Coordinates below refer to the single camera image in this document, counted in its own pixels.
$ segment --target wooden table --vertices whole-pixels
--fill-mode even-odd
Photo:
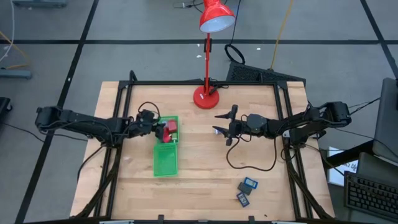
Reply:
[[[95,116],[112,117],[117,87],[118,82],[102,84]],[[135,117],[138,106],[151,101],[162,115],[179,116],[179,171],[177,177],[154,178],[154,134],[124,140],[112,219],[156,220],[163,214],[167,220],[248,220],[250,215],[256,220],[294,220],[286,165],[280,158],[281,138],[276,140],[278,159],[270,172],[236,170],[226,161],[229,149],[225,146],[226,139],[216,135],[211,127],[228,127],[229,120],[216,119],[214,115],[227,113],[233,104],[239,105],[237,118],[242,114],[257,113],[278,119],[273,87],[230,86],[227,90],[221,89],[220,102],[212,110],[195,106],[192,97],[195,88],[189,85],[133,86],[129,115]],[[304,111],[307,96],[303,83],[288,82],[288,88],[293,113]],[[282,91],[280,97],[286,117]],[[309,140],[307,144],[318,147],[315,140]],[[85,158],[98,147],[98,141],[89,140]],[[71,215],[80,212],[97,190],[104,152],[95,156],[81,171]],[[274,160],[274,142],[266,138],[241,141],[229,158],[236,166],[266,169]],[[319,152],[309,147],[302,149],[302,160],[309,190],[325,211],[334,216]],[[239,192],[237,186],[245,177],[257,180],[259,185],[248,197],[250,205],[243,208],[236,194]],[[300,210],[305,217],[302,194],[297,189]],[[107,200],[108,193],[105,193],[103,214]]]

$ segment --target black keyboard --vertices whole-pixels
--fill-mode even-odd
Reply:
[[[398,186],[346,171],[344,205],[398,222]]]

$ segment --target green container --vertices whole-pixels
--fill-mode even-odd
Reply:
[[[154,148],[154,176],[172,177],[178,174],[177,145],[162,143]]]
[[[180,140],[180,121],[178,116],[163,116],[159,123],[168,120],[177,121],[177,140],[169,143],[162,143],[156,139],[154,147],[154,176],[155,177],[173,177],[178,175],[178,154],[177,144]]]
[[[171,141],[168,144],[174,143],[178,144],[180,142],[180,121],[178,120],[178,116],[163,116],[160,118],[159,123],[162,123],[163,121],[168,121],[174,119],[177,121],[177,140],[175,142]],[[164,144],[162,141],[158,138],[156,138],[156,144]]]

